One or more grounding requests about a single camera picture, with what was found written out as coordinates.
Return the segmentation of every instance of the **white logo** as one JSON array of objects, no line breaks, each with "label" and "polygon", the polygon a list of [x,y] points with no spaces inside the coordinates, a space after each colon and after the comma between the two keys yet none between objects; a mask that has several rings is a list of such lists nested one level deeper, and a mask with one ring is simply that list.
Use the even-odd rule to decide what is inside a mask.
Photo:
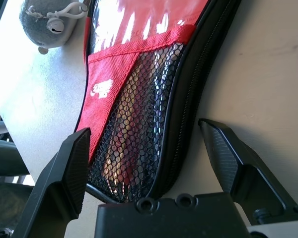
[{"label": "white logo", "polygon": [[111,86],[113,85],[113,80],[109,79],[107,81],[96,83],[93,89],[90,91],[90,95],[94,97],[96,93],[98,93],[98,98],[106,98]]}]

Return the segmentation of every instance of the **gray plush toy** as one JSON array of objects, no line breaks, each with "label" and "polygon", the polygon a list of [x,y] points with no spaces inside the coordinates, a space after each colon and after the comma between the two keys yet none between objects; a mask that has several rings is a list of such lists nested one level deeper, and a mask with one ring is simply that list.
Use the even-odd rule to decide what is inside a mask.
[{"label": "gray plush toy", "polygon": [[86,15],[87,6],[78,0],[25,0],[20,21],[28,38],[46,54],[71,36],[76,21]]}]

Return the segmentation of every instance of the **white table surface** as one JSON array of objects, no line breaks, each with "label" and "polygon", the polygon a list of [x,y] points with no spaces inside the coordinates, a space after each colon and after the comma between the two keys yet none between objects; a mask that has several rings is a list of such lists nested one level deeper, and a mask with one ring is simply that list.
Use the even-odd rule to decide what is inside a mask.
[{"label": "white table surface", "polygon": [[[10,0],[0,22],[0,114],[36,180],[73,132],[85,70],[84,20],[64,47],[41,55]],[[298,0],[242,0],[202,95],[198,116],[231,126],[298,202]],[[181,175],[166,195],[221,191],[196,125]],[[85,194],[67,238],[92,238],[98,200]]]}]

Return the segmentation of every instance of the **screw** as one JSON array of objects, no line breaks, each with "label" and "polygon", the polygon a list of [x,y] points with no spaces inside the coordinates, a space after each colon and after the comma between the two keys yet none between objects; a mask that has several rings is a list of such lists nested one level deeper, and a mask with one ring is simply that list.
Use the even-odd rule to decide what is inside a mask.
[{"label": "screw", "polygon": [[258,221],[258,219],[270,217],[270,216],[271,216],[271,214],[269,213],[269,211],[266,208],[257,209],[253,213],[253,217],[256,221]]}]

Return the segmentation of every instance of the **mesh netting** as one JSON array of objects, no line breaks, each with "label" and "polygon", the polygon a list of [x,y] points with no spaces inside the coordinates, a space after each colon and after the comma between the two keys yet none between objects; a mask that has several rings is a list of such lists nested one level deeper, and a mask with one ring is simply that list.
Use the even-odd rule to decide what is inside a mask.
[{"label": "mesh netting", "polygon": [[145,197],[155,179],[164,120],[182,44],[140,54],[118,96],[88,182],[118,202]]}]

